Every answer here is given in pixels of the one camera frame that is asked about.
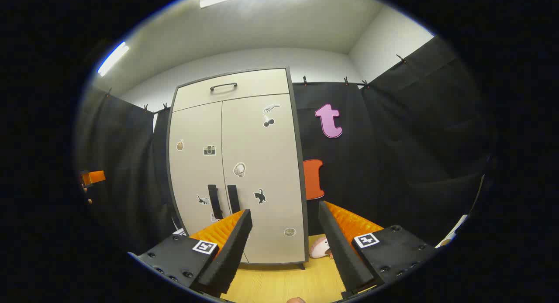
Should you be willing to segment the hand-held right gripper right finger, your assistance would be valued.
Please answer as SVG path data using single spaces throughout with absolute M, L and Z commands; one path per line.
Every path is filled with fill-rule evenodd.
M 320 202 L 318 219 L 345 288 L 344 300 L 387 289 L 437 254 L 403 226 L 383 228 L 327 201 Z

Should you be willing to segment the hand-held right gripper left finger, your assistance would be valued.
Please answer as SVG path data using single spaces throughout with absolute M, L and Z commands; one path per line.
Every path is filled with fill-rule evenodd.
M 129 256 L 160 279 L 196 295 L 227 293 L 253 227 L 249 209 L 187 235 L 176 231 L 141 255 Z

